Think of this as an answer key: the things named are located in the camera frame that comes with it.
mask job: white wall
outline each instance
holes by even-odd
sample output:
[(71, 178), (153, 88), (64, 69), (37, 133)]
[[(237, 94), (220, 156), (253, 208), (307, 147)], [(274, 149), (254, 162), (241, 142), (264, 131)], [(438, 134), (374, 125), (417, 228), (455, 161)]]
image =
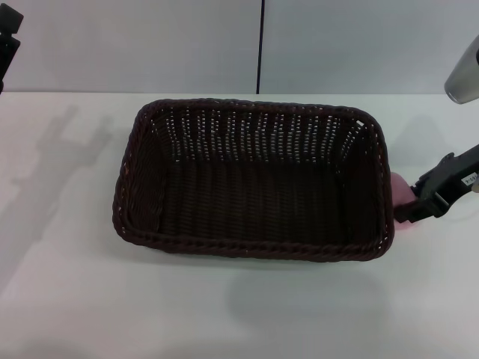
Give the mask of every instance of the white wall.
[(477, 0), (266, 0), (261, 93), (443, 93)]
[(258, 0), (5, 2), (25, 15), (5, 90), (255, 90)]

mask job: white table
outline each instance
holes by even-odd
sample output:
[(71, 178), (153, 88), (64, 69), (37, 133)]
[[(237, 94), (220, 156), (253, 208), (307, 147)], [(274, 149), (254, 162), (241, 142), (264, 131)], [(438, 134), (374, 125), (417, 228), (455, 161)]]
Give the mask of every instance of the white table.
[[(0, 358), (478, 358), (479, 197), (369, 263), (164, 254), (111, 223), (137, 111), (198, 95), (0, 96)], [(479, 143), (479, 102), (216, 96), (355, 106), (408, 181)]]

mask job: woven pattern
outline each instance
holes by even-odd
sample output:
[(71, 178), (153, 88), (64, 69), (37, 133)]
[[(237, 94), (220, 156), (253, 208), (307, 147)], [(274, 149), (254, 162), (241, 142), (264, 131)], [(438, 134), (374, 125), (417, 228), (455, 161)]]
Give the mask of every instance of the woven pattern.
[(394, 237), (384, 138), (355, 108), (156, 101), (135, 120), (113, 222), (169, 253), (371, 260)]

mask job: basket bottom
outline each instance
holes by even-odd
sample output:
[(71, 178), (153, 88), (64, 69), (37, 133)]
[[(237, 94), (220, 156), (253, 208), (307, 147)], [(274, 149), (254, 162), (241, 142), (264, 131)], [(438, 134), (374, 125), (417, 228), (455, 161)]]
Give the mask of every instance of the basket bottom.
[(156, 232), (174, 236), (344, 245), (342, 188), (309, 164), (175, 162), (160, 218), (151, 215)]

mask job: label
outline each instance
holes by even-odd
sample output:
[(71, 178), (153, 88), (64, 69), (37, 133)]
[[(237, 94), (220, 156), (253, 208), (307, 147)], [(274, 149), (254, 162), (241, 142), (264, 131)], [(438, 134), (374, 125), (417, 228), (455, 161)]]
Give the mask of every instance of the label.
[(465, 185), (474, 185), (474, 182), (476, 182), (477, 178), (478, 174), (474, 172), (473, 174), (469, 174), (467, 177), (464, 177), (462, 181)]

